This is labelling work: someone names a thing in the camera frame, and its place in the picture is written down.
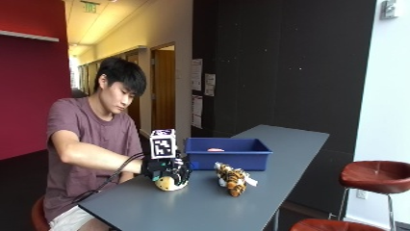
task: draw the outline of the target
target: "red wall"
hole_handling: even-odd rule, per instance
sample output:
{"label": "red wall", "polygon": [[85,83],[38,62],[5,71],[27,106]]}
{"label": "red wall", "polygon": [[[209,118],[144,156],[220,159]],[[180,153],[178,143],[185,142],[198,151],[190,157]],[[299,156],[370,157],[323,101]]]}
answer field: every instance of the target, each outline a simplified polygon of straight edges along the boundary
{"label": "red wall", "polygon": [[1,0],[0,30],[58,42],[0,36],[0,160],[46,148],[52,102],[70,96],[64,2]]}

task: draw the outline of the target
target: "white wall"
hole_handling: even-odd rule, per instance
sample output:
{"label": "white wall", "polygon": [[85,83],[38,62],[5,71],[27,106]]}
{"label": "white wall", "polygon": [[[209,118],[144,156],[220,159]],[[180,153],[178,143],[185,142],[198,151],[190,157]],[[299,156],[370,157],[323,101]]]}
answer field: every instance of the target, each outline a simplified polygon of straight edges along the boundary
{"label": "white wall", "polygon": [[[177,143],[190,136],[192,0],[150,0],[144,9],[80,57],[81,64],[106,58],[138,45],[149,48],[176,43],[176,131]],[[148,76],[140,99],[141,132],[152,133],[150,49],[138,53],[138,65]]]}
{"label": "white wall", "polygon": [[[377,0],[355,160],[410,163],[410,1],[398,2],[402,16],[379,19]],[[389,227],[387,197],[351,191],[346,219]],[[410,192],[393,196],[395,221],[410,223]]]}

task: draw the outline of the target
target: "doorway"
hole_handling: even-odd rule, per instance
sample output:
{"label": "doorway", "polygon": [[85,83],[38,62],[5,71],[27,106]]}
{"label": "doorway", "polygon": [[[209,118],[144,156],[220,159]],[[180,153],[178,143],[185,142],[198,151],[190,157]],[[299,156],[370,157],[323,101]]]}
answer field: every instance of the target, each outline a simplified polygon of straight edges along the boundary
{"label": "doorway", "polygon": [[176,129],[176,46],[152,49],[152,130]]}

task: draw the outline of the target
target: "exit sign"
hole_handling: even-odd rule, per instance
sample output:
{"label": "exit sign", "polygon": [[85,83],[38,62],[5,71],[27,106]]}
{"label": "exit sign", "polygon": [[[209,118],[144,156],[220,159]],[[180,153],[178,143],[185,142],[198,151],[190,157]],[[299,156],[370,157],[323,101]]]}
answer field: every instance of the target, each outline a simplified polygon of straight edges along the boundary
{"label": "exit sign", "polygon": [[81,1],[85,3],[85,12],[86,13],[97,13],[97,5],[100,5],[98,3],[93,3],[93,2],[86,2],[86,1]]}

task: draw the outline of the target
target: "bar stool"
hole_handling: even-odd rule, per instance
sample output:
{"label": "bar stool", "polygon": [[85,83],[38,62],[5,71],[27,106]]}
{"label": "bar stool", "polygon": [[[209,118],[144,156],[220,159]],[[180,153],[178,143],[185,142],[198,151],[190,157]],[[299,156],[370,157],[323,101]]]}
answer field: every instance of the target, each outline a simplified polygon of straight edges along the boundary
{"label": "bar stool", "polygon": [[393,161],[351,162],[343,167],[339,174],[339,183],[345,187],[345,193],[338,219],[342,216],[349,189],[381,193],[389,197],[390,228],[395,231],[390,194],[403,193],[410,190],[410,164]]}
{"label": "bar stool", "polygon": [[374,226],[331,219],[307,218],[295,223],[290,231],[385,231]]}
{"label": "bar stool", "polygon": [[32,220],[32,224],[33,224],[33,228],[36,231],[49,231],[50,227],[49,227],[49,223],[46,221],[46,218],[44,217],[44,196],[41,196],[32,207],[30,210],[30,220]]}

